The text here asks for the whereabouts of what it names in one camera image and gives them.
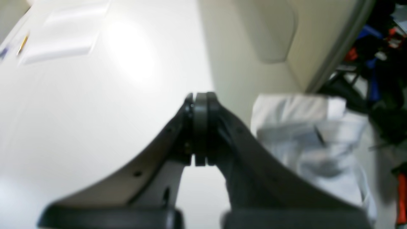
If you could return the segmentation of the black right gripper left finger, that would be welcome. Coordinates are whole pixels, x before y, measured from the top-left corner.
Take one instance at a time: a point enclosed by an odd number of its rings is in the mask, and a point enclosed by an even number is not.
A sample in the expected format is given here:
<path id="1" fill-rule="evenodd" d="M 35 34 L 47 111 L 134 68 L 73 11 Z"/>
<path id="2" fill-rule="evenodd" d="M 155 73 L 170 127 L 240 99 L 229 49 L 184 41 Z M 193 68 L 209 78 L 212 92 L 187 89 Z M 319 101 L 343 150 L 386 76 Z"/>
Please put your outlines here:
<path id="1" fill-rule="evenodd" d="M 183 170 L 197 150 L 205 165 L 207 94 L 188 94 L 176 115 L 136 157 L 105 179 L 51 203 L 41 229 L 183 229 L 177 210 Z"/>

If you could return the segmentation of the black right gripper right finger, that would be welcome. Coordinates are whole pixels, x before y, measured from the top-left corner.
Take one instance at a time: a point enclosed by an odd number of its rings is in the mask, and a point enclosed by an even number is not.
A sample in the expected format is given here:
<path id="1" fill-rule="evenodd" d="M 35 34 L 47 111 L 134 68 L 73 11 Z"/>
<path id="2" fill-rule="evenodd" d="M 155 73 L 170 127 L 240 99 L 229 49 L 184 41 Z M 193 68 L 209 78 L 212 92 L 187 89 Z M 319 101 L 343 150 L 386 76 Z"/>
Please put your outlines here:
<path id="1" fill-rule="evenodd" d="M 282 165 L 251 129 L 208 93 L 208 118 L 230 146 L 217 166 L 232 207 L 228 224 L 240 228 L 371 229 L 364 211 L 305 181 Z"/>

